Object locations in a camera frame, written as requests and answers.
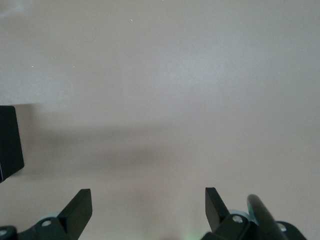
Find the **metal screw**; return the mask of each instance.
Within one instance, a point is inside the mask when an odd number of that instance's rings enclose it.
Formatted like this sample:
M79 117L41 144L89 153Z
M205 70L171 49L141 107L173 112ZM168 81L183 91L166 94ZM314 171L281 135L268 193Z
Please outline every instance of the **metal screw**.
M51 224L51 221L50 220L47 220L47 221L44 221L42 224L41 224L41 227L46 227L46 226L49 226Z
M233 220L234 222L238 223L238 224L243 223L242 217L240 217L240 216L238 216L238 215L234 215L234 216L232 217L232 220Z
M6 235L7 234L7 230L0 230L0 236L4 236L4 235Z
M282 232L287 231L287 228L286 228L285 225L283 225L282 223L278 223L278 227L280 228L280 230L281 230Z

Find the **gray surface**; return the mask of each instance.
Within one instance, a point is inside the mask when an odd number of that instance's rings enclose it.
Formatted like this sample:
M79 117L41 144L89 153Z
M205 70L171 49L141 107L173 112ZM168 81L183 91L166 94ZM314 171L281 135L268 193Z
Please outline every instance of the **gray surface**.
M320 2L0 0L25 168L0 226L91 188L81 240L198 240L205 187L318 239Z

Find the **black rectangular block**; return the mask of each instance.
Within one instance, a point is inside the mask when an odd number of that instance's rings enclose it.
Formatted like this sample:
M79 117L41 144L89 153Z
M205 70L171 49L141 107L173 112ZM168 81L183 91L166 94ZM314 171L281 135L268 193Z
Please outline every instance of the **black rectangular block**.
M15 107L0 106L0 183L24 166Z

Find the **black bracket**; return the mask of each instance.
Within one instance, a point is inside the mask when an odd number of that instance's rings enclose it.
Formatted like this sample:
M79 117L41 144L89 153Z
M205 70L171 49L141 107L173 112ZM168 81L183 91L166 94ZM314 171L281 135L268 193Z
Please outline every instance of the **black bracket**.
M14 106L0 106L0 183L25 166Z
M1 226L0 240L77 240L91 216L91 191L82 189L57 217L42 219L19 234L14 226Z
M292 224L275 221L256 195L250 195L247 204L249 215L231 214L217 190L206 188L205 214L212 232L201 240L307 240Z

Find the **white wall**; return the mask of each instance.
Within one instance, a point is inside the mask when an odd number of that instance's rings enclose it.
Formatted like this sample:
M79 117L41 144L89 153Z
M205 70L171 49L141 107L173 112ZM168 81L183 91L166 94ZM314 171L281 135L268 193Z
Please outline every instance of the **white wall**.
M81 240L198 240L205 187L320 231L320 1L0 0L25 168L0 226L91 188Z

